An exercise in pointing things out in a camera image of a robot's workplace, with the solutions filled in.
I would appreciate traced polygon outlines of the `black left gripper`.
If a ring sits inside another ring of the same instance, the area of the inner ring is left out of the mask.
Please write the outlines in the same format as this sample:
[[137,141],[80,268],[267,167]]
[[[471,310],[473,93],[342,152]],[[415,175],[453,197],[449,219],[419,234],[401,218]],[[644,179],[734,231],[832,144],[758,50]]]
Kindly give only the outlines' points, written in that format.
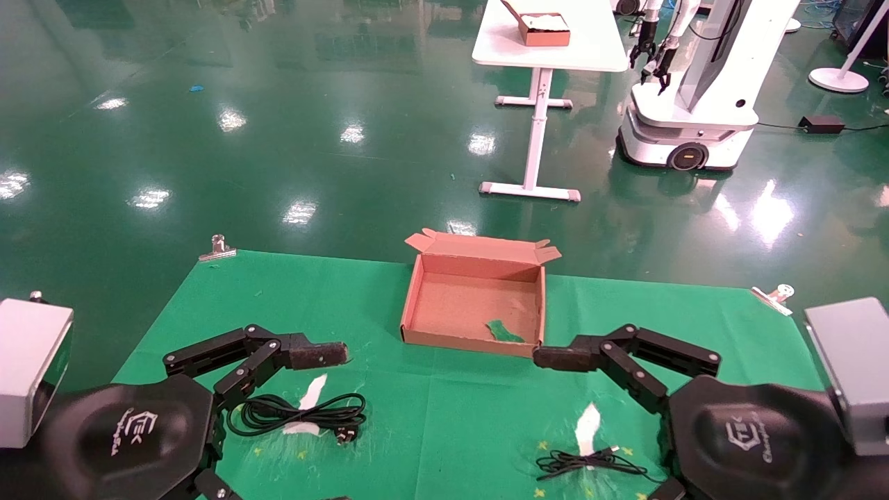
[[[3,449],[3,499],[241,500],[214,468],[233,410],[279,370],[347,362],[343,342],[248,325],[164,357],[169,378],[58,395],[22,449]],[[232,366],[213,392],[191,379]]]

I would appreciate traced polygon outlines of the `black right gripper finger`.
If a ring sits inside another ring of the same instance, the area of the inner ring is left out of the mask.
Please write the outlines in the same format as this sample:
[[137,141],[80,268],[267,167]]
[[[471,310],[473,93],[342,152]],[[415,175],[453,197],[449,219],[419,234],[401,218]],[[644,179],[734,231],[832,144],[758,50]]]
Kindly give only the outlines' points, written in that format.
[[568,346],[538,346],[537,367],[562,372],[605,373],[651,414],[663,414],[669,401],[667,387],[638,360],[647,361],[690,378],[717,376],[721,355],[680,339],[626,324],[603,336],[576,335]]

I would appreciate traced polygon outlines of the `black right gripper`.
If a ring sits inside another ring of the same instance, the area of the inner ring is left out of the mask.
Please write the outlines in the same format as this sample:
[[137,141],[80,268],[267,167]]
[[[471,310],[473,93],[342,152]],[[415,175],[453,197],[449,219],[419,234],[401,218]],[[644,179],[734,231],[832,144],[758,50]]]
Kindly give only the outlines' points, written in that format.
[[887,456],[856,453],[825,392],[693,378],[667,401],[648,500],[886,499]]

